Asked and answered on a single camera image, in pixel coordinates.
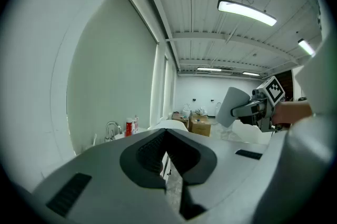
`person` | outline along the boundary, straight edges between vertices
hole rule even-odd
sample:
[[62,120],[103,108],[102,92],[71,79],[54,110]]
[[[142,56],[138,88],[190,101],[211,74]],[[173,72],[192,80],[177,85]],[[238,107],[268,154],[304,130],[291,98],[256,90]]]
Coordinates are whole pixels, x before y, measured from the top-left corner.
[[275,107],[272,117],[273,125],[294,124],[305,117],[310,117],[312,110],[307,101],[281,101]]

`ceiling light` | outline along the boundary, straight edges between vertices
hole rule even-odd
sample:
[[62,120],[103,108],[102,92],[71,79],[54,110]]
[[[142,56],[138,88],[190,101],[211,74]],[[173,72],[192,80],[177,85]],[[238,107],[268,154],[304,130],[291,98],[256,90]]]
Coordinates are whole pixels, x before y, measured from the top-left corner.
[[259,74],[255,73],[248,73],[248,72],[243,72],[244,75],[253,75],[253,76],[260,76]]
[[315,51],[304,39],[299,40],[298,43],[309,55],[311,56],[315,55]]
[[217,3],[217,8],[219,11],[247,16],[252,19],[259,20],[263,23],[268,24],[269,26],[274,26],[276,23],[276,19],[274,17],[244,4],[227,0],[219,0]]
[[209,70],[209,71],[214,71],[214,72],[221,72],[221,69],[215,69],[215,68],[202,68],[202,67],[198,67],[197,70]]

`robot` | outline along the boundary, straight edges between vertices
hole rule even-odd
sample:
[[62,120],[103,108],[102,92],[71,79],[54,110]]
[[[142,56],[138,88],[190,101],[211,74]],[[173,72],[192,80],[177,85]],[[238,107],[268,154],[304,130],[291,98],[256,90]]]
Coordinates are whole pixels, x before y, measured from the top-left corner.
[[[240,117],[272,131],[271,116],[283,95],[275,77],[251,98],[229,89],[218,120],[228,125]],[[239,105],[225,108],[228,99]],[[326,152],[335,147],[334,130],[332,118],[307,118],[288,134],[273,135],[269,145],[149,130],[88,149],[26,200],[50,223],[282,222],[303,207],[333,163],[334,154]],[[183,179],[179,213],[169,205],[160,176],[165,152]]]

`black slot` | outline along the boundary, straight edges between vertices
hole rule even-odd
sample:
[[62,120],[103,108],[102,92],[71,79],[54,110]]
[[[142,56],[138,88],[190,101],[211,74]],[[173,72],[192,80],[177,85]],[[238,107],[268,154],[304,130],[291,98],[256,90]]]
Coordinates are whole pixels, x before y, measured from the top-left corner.
[[166,189],[160,172],[167,152],[187,186],[205,183],[217,162],[211,149],[171,129],[153,132],[121,154],[121,169],[132,182],[144,188]]
[[60,216],[65,217],[91,178],[91,176],[85,174],[75,174],[54,198],[47,203],[47,207]]
[[235,154],[257,160],[261,159],[262,157],[261,153],[251,152],[243,149],[239,149],[237,152],[235,152]]

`white ceiling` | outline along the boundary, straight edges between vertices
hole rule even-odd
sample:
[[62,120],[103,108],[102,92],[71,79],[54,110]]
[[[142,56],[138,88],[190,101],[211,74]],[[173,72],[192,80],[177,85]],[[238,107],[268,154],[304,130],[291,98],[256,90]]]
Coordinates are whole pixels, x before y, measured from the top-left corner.
[[[172,33],[172,38],[168,36],[174,40],[171,44],[183,73],[195,74],[199,66],[218,66],[231,67],[234,73],[259,72],[263,77],[307,60],[306,52],[297,44],[299,39],[304,38],[313,48],[321,41],[315,0],[248,0],[252,7],[277,19],[272,27],[219,12],[217,1],[155,0],[157,8],[163,8],[161,17],[166,16],[166,31]],[[231,1],[249,4],[246,0]]]

